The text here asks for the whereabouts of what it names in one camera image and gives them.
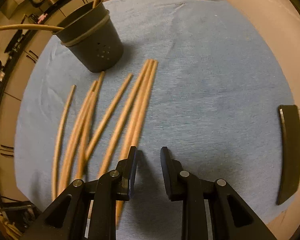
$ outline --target blue cloth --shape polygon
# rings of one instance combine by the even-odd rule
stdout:
[[[291,199],[275,204],[282,163],[277,107],[294,102],[278,62],[252,24],[224,0],[104,4],[124,43],[124,54],[106,71],[93,130],[127,74],[137,76],[147,58],[159,61],[139,143],[143,155],[135,196],[124,207],[117,237],[180,238],[182,207],[171,203],[164,190],[162,146],[199,178],[225,179],[264,222],[284,211]],[[19,189],[41,210],[51,203],[53,149],[70,86],[76,84],[77,89],[60,163],[76,114],[97,78],[55,36],[30,77],[18,117],[15,166]],[[131,87],[95,148],[88,180],[98,173]],[[122,141],[110,169],[117,164]]]

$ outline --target round container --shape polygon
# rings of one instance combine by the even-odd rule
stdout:
[[[123,54],[123,44],[102,1],[92,9],[92,2],[67,16],[54,33],[62,44],[90,70],[111,68]]]

